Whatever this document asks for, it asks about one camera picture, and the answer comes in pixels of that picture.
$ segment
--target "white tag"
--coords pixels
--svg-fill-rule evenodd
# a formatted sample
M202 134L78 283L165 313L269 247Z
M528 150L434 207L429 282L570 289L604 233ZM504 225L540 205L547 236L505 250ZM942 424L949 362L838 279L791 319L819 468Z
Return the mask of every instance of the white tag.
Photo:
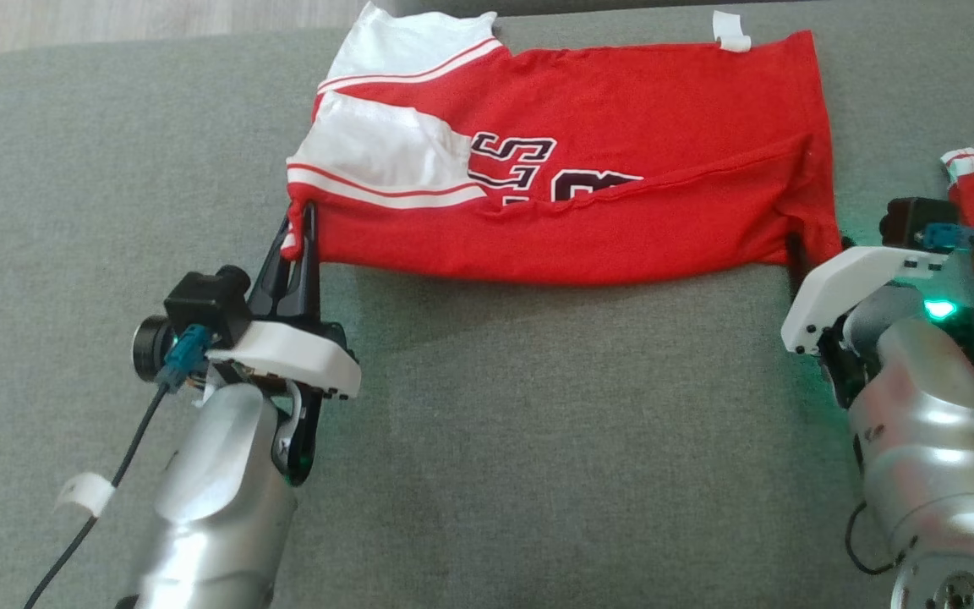
M742 34L742 18L739 15L714 11L712 37L720 43L720 49L733 53L750 50L750 37Z
M73 502L88 509L93 516L100 517L100 512L104 512L104 507L107 501L111 500L113 493L115 493L115 486L112 486L103 475L85 471L84 474L77 474L66 481L62 492L58 493L55 509Z

